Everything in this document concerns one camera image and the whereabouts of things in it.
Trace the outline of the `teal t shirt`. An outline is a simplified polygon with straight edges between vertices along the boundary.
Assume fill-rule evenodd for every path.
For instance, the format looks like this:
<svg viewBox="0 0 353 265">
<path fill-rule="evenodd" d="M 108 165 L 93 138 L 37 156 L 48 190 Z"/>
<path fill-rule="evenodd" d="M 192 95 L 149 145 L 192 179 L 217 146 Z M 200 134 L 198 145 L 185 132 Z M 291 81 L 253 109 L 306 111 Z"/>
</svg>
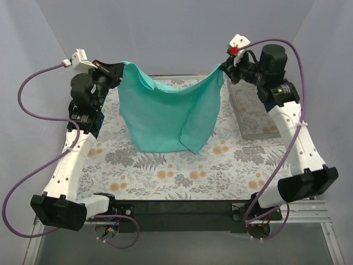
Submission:
<svg viewBox="0 0 353 265">
<path fill-rule="evenodd" d="M 176 89 L 126 61 L 117 91 L 132 143 L 140 152 L 198 153 L 215 127 L 224 83 L 216 67 L 198 83 Z"/>
</svg>

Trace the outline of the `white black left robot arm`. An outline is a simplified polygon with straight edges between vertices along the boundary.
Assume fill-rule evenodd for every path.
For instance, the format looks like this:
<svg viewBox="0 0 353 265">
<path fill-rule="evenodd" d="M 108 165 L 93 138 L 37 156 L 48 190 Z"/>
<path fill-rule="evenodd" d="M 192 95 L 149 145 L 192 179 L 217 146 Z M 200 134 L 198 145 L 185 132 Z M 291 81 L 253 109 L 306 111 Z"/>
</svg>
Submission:
<svg viewBox="0 0 353 265">
<path fill-rule="evenodd" d="M 68 107 L 63 147 L 55 171 L 40 195 L 33 195 L 30 205 L 39 220 L 47 226 L 78 231 L 87 219 L 100 215 L 110 221 L 117 216 L 112 195 L 93 194 L 78 200 L 78 181 L 88 154 L 95 144 L 104 121 L 102 108 L 110 89 L 121 80 L 124 64 L 93 61 L 87 70 L 71 79 L 72 100 Z"/>
</svg>

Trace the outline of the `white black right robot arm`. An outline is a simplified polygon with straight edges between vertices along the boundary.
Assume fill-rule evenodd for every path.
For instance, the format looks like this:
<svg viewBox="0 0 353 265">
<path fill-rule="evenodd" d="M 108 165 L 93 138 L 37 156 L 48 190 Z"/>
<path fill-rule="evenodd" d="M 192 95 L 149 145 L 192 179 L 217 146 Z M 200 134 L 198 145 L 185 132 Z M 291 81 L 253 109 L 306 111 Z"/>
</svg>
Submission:
<svg viewBox="0 0 353 265">
<path fill-rule="evenodd" d="M 289 162 L 292 174 L 278 180 L 276 186 L 254 193 L 243 207 L 244 220 L 251 216 L 260 220 L 276 206 L 322 195 L 337 180 L 338 171 L 328 167 L 318 153 L 304 122 L 304 102 L 293 83 L 285 80 L 285 48 L 265 45 L 259 60 L 239 44 L 227 52 L 229 58 L 221 70 L 233 84 L 245 81 L 256 86 L 258 98 L 282 138 L 286 148 L 283 160 Z"/>
</svg>

